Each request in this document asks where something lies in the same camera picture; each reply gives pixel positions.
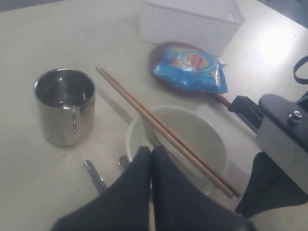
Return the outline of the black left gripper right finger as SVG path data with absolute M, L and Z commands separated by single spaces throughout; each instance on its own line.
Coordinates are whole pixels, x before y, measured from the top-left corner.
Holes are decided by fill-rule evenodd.
M 152 197 L 158 231 L 253 231 L 249 220 L 195 188 L 162 146 L 151 154 Z

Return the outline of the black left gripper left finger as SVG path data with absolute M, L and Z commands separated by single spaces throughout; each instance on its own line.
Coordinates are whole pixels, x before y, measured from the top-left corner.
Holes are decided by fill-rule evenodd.
M 129 167 L 104 193 L 60 218 L 53 231 L 146 231 L 149 228 L 150 160 L 139 147 Z

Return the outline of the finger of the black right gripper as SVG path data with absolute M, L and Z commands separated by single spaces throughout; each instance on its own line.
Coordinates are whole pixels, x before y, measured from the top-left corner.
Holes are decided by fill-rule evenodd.
M 265 153 L 258 153 L 249 183 L 235 208 L 244 218 L 268 210 L 303 205 L 308 195 Z
M 264 114 L 247 96 L 237 96 L 228 106 L 228 110 L 234 112 L 253 132 L 258 132 Z

